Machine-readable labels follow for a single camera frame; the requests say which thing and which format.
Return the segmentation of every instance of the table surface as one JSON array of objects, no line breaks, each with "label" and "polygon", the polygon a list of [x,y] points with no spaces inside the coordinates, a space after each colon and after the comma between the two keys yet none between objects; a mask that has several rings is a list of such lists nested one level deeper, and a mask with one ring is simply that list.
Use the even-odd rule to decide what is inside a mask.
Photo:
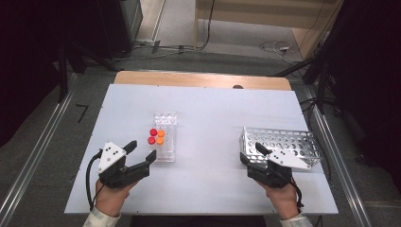
[{"label": "table surface", "polygon": [[[123,72],[117,75],[115,82],[121,82],[120,76],[127,77],[128,74],[132,77],[141,75],[142,78],[152,75],[150,80],[160,77],[157,83],[169,80],[165,75],[176,75]],[[191,74],[177,75],[178,78],[191,77]],[[241,77],[238,77],[235,83],[241,81]],[[251,106],[258,106],[257,111]],[[306,130],[301,108],[293,92],[114,84],[110,86],[103,102],[65,213],[88,213],[84,172],[90,158],[107,140],[121,147],[130,140],[137,140],[138,148],[128,156],[127,166],[145,160],[148,154],[146,131],[151,127],[154,111],[177,112],[177,160],[175,163],[152,164],[150,176],[133,188],[124,204],[123,213],[263,215],[274,212],[263,189],[246,176],[246,167],[239,161],[238,140],[244,126]],[[97,178],[96,165],[97,162],[91,171],[91,185]],[[303,191],[306,213],[338,213],[320,165],[311,171],[294,170],[294,178]]]}]

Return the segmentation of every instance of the gray floor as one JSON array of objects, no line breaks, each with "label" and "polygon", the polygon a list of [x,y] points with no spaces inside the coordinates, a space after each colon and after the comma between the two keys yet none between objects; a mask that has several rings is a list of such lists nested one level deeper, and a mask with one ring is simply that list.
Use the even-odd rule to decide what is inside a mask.
[{"label": "gray floor", "polygon": [[[195,1],[166,0],[156,40],[160,45],[193,45]],[[197,47],[203,46],[207,39],[208,20],[198,20]],[[285,55],[278,54],[280,47],[289,46]],[[295,38],[290,27],[249,25],[213,21],[210,28],[210,40],[203,52],[257,57],[289,62],[301,61]]]},{"label": "gray floor", "polygon": [[[273,75],[288,67],[288,63],[279,58],[249,57],[250,54],[241,56],[240,54],[210,53],[208,51],[175,54],[165,58],[142,59],[172,53],[172,51],[160,50],[152,55],[150,52],[150,48],[135,49],[126,60],[114,61],[113,63],[126,70],[205,72],[256,77]],[[300,72],[287,76],[299,100],[306,99],[305,87],[299,79],[300,73],[304,71],[300,70]],[[86,219],[85,216],[67,216],[63,210],[103,98],[108,85],[113,83],[115,74],[115,72],[110,72],[102,66],[95,65],[89,67],[85,75],[78,76],[76,91],[48,144],[43,159],[33,174],[26,193],[9,222],[9,226],[80,226]],[[53,113],[58,100],[58,92],[58,88],[56,88],[49,94],[11,141],[0,148],[1,200],[7,195],[9,187],[18,176]],[[80,123],[78,120],[83,110],[77,107],[77,104],[89,105],[89,109]],[[399,225],[401,207],[394,205],[394,202],[400,201],[401,197],[392,183],[391,176],[380,167],[368,167],[363,162],[355,162],[359,151],[353,136],[341,117],[334,116],[331,107],[326,108],[330,127],[357,190],[366,205],[373,226]],[[313,117],[312,126],[313,130],[320,136]],[[323,167],[326,170],[327,178],[329,178],[327,162],[331,163],[330,161],[323,161]],[[332,192],[340,213],[333,216],[323,216],[323,226],[357,226],[349,201],[345,198],[340,179],[333,165],[331,165],[331,170],[331,183],[334,185]],[[313,221],[317,219],[314,216],[310,218]],[[268,226],[280,226],[276,216],[267,216],[266,220]],[[130,217],[123,217],[118,226],[129,226],[129,223]]]}]

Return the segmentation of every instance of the cable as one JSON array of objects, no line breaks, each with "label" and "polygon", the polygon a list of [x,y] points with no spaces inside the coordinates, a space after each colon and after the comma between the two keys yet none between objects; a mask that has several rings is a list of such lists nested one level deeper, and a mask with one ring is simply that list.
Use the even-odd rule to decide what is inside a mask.
[{"label": "cable", "polygon": [[305,38],[306,38],[306,36],[307,36],[307,33],[309,33],[309,31],[310,31],[310,30],[316,25],[316,23],[318,22],[318,19],[319,19],[319,16],[321,15],[321,12],[322,12],[322,9],[323,9],[324,4],[325,4],[325,0],[324,0],[323,3],[322,3],[321,9],[319,10],[318,15],[316,16],[315,22],[314,22],[313,25],[307,30],[307,32],[306,32],[304,38],[302,39],[301,45],[299,46],[297,52],[300,52],[300,51],[301,51],[301,47],[302,47],[302,45],[304,44],[304,40],[305,40]]},{"label": "cable", "polygon": [[297,208],[298,208],[298,212],[301,213],[301,208],[304,207],[304,205],[301,203],[302,200],[302,192],[301,189],[297,186],[297,184],[295,184],[292,180],[289,180],[287,178],[285,178],[281,173],[275,171],[274,169],[269,167],[269,170],[274,173],[274,175],[276,175],[277,177],[283,179],[284,181],[288,182],[289,184],[291,184],[295,190],[297,191],[297,195],[298,195],[298,200],[297,200]]},{"label": "cable", "polygon": [[[310,118],[311,118],[311,115],[312,115],[312,113],[313,113],[313,110],[314,110],[314,108],[315,108],[315,106],[316,106],[316,100],[317,100],[316,97],[312,97],[312,98],[310,98],[310,99],[307,99],[307,100],[304,100],[304,101],[300,102],[301,105],[304,104],[304,103],[306,103],[306,102],[311,102],[311,104],[310,104],[306,109],[303,110],[303,112],[308,111],[306,124],[307,124],[307,127],[308,127],[308,129],[309,129],[310,131],[313,131]],[[323,154],[323,156],[324,156],[324,159],[326,160],[327,171],[328,171],[328,179],[327,179],[327,181],[331,184],[331,180],[332,180],[331,165],[330,165],[330,163],[329,163],[327,154],[324,152],[324,149],[323,149],[323,146],[322,146],[321,141],[319,140],[319,138],[318,138],[317,136],[315,136],[315,138],[316,138],[316,141],[318,142],[320,148],[322,149],[322,154]]]},{"label": "cable", "polygon": [[318,219],[316,220],[316,223],[313,225],[313,227],[318,227],[319,224],[323,227],[323,216],[319,215]]},{"label": "cable", "polygon": [[115,59],[115,60],[124,61],[124,60],[149,60],[149,59],[160,59],[160,58],[164,58],[164,57],[170,56],[170,55],[176,55],[176,54],[179,54],[179,53],[194,52],[194,51],[195,51],[195,50],[192,50],[192,51],[182,51],[182,52],[174,52],[174,53],[169,53],[169,54],[164,54],[164,55],[159,55],[159,56],[139,57],[139,58],[125,58],[125,59]]},{"label": "cable", "polygon": [[[203,8],[206,9],[206,0],[203,0]],[[203,11],[203,18],[206,18],[206,10]],[[202,27],[203,27],[203,33],[202,33],[202,36],[203,36],[203,44],[205,44],[205,40],[206,40],[206,39],[204,38],[204,35],[206,34],[206,28],[204,27],[205,22],[206,22],[206,19],[203,19],[203,23],[202,23]]]},{"label": "cable", "polygon": [[299,74],[301,77],[303,77],[305,72],[301,73],[300,70],[301,70],[301,69],[298,69],[297,72],[298,72],[298,74]]},{"label": "cable", "polygon": [[101,189],[103,189],[104,185],[105,184],[103,183],[103,185],[100,187],[100,189],[98,189],[98,191],[96,192],[94,198],[92,199],[92,204],[95,204],[95,199],[96,199],[97,195],[100,193]]},{"label": "cable", "polygon": [[99,159],[101,157],[102,154],[102,149],[99,151],[99,153],[97,153],[94,157],[92,157],[91,161],[89,161],[88,167],[86,168],[86,196],[88,198],[88,202],[89,202],[89,207],[90,210],[92,211],[92,209],[94,209],[94,202],[92,201],[92,196],[91,196],[91,186],[90,186],[90,173],[91,173],[91,167],[92,164],[94,163],[94,161],[96,159]]},{"label": "cable", "polygon": [[203,42],[203,46],[197,47],[195,49],[194,49],[194,46],[192,46],[192,45],[159,45],[159,46],[149,46],[149,45],[147,45],[147,46],[152,47],[152,48],[165,48],[165,49],[188,50],[188,51],[200,51],[200,50],[203,50],[209,44],[209,40],[210,40],[210,25],[212,24],[212,16],[213,16],[213,10],[214,10],[214,7],[215,7],[215,2],[216,2],[216,0],[213,0],[212,7],[210,8],[209,19],[208,19],[209,22],[208,22],[208,25],[207,25],[207,38],[206,38],[206,41]]},{"label": "cable", "polygon": [[[269,44],[269,43],[273,43],[273,46],[272,46],[272,49],[273,49],[273,50],[267,50],[267,49],[265,49],[264,44]],[[289,41],[267,41],[267,42],[261,43],[261,44],[259,45],[259,48],[260,48],[261,50],[263,50],[263,51],[266,51],[266,52],[274,52],[274,53],[275,53],[280,59],[282,59],[283,61],[285,61],[285,62],[287,62],[287,63],[289,63],[289,64],[295,64],[295,62],[289,61],[289,60],[287,60],[287,59],[285,59],[285,58],[283,57],[283,55],[284,55],[286,52],[284,52],[282,55],[278,53],[278,51],[277,51],[277,49],[275,48],[275,46],[276,46],[277,44],[282,44],[282,43],[289,44],[289,45],[286,46],[286,47],[288,47],[288,49],[290,49],[290,48],[292,47],[292,42],[289,42]]]}]

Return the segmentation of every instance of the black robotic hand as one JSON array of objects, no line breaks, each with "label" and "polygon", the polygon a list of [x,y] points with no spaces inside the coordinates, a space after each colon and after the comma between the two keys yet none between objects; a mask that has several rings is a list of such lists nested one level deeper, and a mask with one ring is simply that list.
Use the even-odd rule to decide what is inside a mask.
[{"label": "black robotic hand", "polygon": [[[127,155],[136,148],[136,141],[127,144],[123,150]],[[99,174],[100,181],[110,188],[122,188],[149,176],[149,166],[156,160],[156,150],[147,156],[146,161],[126,167],[126,156]]]},{"label": "black robotic hand", "polygon": [[[255,147],[264,156],[271,153],[260,143],[256,143]],[[248,168],[248,177],[264,185],[271,188],[282,188],[291,182],[292,170],[290,167],[279,166],[270,160],[267,161],[267,164],[251,163],[243,153],[240,153],[240,160]]]}]

